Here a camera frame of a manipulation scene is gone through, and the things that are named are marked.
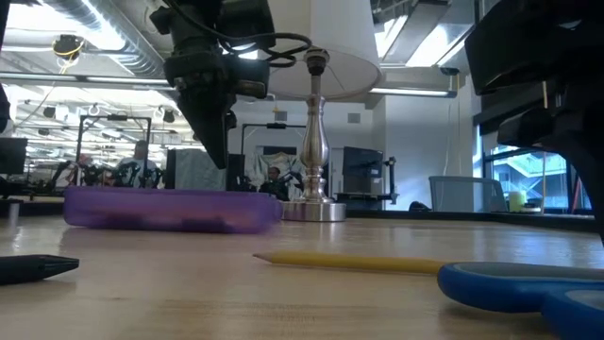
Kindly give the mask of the blue grey-lined scissors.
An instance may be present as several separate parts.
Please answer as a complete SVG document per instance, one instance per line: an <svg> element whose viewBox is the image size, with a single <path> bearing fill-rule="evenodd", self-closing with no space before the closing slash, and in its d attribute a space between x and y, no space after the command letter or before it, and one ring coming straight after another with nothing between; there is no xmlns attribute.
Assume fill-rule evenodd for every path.
<svg viewBox="0 0 604 340"><path fill-rule="evenodd" d="M539 313L562 340L604 340L604 269L526 263L448 263L441 291L466 306Z"/></svg>

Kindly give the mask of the grey covered cabinet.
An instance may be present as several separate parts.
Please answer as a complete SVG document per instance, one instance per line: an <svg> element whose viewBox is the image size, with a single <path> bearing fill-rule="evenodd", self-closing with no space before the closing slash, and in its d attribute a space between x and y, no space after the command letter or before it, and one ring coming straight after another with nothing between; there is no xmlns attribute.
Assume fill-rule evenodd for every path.
<svg viewBox="0 0 604 340"><path fill-rule="evenodd" d="M163 173L164 188L177 190L234 191L242 176L244 156L229 154L227 168L219 169L200 149L169 149Z"/></svg>

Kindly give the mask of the purple plastic supply box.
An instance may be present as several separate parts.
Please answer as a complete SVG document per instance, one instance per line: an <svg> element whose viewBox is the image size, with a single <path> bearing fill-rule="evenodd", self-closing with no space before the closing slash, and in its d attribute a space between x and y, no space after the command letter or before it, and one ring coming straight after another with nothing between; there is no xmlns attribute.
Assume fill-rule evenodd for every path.
<svg viewBox="0 0 604 340"><path fill-rule="evenodd" d="M63 217L100 230L259 234L280 222L282 205L254 192L70 187Z"/></svg>

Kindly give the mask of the black marker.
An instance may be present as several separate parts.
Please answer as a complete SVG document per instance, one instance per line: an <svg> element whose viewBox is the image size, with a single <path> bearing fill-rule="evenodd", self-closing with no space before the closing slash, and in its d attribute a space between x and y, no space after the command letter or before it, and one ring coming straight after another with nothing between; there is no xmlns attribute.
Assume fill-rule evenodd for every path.
<svg viewBox="0 0 604 340"><path fill-rule="evenodd" d="M0 285L43 281L79 268L79 259L55 255L0 257Z"/></svg>

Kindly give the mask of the yellow wooden pencil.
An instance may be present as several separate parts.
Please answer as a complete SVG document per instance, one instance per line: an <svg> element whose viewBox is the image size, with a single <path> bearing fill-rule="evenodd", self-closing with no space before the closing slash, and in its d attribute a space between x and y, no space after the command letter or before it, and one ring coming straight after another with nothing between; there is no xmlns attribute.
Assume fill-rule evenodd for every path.
<svg viewBox="0 0 604 340"><path fill-rule="evenodd" d="M274 251L255 253L270 264L435 275L445 262L416 258L365 257L334 253Z"/></svg>

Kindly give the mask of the black monitor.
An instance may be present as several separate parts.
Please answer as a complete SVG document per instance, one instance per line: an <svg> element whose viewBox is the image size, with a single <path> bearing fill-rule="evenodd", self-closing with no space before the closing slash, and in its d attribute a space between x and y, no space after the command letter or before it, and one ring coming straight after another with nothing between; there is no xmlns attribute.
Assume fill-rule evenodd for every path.
<svg viewBox="0 0 604 340"><path fill-rule="evenodd" d="M22 175L27 138L0 138L0 175Z"/></svg>

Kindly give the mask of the dark monitor on stand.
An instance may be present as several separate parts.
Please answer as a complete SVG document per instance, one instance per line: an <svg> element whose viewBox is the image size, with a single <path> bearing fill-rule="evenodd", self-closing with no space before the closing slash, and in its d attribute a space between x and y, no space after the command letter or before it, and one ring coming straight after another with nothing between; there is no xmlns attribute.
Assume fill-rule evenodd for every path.
<svg viewBox="0 0 604 340"><path fill-rule="evenodd" d="M344 147L343 191L336 194L338 202L363 202L373 205L389 201L395 205L394 168L396 158L384 158L382 151L351 146Z"/></svg>

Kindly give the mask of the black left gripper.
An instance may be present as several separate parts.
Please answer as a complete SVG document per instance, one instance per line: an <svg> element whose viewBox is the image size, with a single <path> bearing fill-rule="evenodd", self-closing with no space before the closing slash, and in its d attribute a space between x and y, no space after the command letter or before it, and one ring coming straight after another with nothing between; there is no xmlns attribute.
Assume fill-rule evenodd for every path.
<svg viewBox="0 0 604 340"><path fill-rule="evenodd" d="M178 107L218 169L227 167L227 114L235 95L263 99L270 66L216 50L174 54L163 63L167 82L178 92Z"/></svg>

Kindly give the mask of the person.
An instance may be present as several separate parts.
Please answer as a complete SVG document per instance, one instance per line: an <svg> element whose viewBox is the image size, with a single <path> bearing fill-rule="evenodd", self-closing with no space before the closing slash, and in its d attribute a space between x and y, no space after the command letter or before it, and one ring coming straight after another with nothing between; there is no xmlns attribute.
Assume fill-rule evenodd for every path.
<svg viewBox="0 0 604 340"><path fill-rule="evenodd" d="M148 158L148 142L139 140L135 143L131 157L121 159L117 166L117 187L156 188L158 167Z"/></svg>
<svg viewBox="0 0 604 340"><path fill-rule="evenodd" d="M274 196L280 201L289 201L289 189L287 182L280 177L280 170L271 166L267 171L268 178L259 188L260 193Z"/></svg>

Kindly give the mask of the yellow cup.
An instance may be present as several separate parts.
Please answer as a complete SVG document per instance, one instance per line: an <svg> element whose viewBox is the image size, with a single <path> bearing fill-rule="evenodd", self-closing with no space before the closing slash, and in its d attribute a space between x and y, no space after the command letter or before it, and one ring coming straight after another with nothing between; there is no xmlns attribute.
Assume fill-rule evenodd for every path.
<svg viewBox="0 0 604 340"><path fill-rule="evenodd" d="M508 194L509 211L511 213L520 213L526 204L525 191L510 191Z"/></svg>

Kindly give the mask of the silver table lamp white shade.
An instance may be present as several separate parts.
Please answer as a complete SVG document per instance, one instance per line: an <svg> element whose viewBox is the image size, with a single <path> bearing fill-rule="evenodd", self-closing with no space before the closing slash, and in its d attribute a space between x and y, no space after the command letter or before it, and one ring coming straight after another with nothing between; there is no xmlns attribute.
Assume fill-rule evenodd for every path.
<svg viewBox="0 0 604 340"><path fill-rule="evenodd" d="M300 160L305 166L301 197L284 202L283 218L303 222L342 222L346 207L325 193L324 166L329 144L323 117L328 100L367 94L382 77L370 0L268 0L278 32L310 39L295 52L296 65L274 68L269 92L304 99L308 118Z"/></svg>

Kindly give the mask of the black frame rig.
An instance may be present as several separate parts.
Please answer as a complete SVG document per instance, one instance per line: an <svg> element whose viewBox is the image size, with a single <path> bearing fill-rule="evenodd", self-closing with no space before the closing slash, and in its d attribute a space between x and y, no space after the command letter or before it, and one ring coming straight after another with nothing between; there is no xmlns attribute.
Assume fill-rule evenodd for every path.
<svg viewBox="0 0 604 340"><path fill-rule="evenodd" d="M240 142L240 154L244 154L244 145L245 145L245 130L247 128L267 128L267 129L288 129L288 128L303 128L306 129L304 125L288 125L285 123L266 123L266 124L242 124L241 129L241 142Z"/></svg>
<svg viewBox="0 0 604 340"><path fill-rule="evenodd" d="M78 125L78 134L77 134L77 140L76 140L75 162L80 161L83 134L90 127L93 127L99 120L119 121L119 122L126 122L128 120L144 121L147 124L147 127L143 129L143 132L145 133L145 141L146 141L147 145L150 145L152 119L149 117L136 117L136 116L120 115L117 113L103 114L103 115L101 115L101 114L99 114L99 115L90 115L90 114L80 115L79 116L79 125Z"/></svg>

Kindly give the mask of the ceiling light strip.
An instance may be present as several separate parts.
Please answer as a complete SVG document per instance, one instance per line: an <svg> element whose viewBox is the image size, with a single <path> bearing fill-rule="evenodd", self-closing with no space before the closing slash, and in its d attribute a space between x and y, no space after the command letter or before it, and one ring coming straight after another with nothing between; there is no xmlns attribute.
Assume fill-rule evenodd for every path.
<svg viewBox="0 0 604 340"><path fill-rule="evenodd" d="M454 91L422 90L408 88L374 88L370 91L370 94L452 98L456 97L458 93Z"/></svg>

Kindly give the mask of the pale hanging cloth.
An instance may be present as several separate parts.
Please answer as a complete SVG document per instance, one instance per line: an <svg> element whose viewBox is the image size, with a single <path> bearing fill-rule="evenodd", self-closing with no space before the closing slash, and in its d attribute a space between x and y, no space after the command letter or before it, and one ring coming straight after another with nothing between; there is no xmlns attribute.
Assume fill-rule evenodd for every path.
<svg viewBox="0 0 604 340"><path fill-rule="evenodd" d="M280 170L280 177L288 184L289 201L301 197L303 192L304 166L297 156L278 152L273 155L254 154L245 160L245 174L251 184L259 191L260 186L268 178L268 168L274 166Z"/></svg>

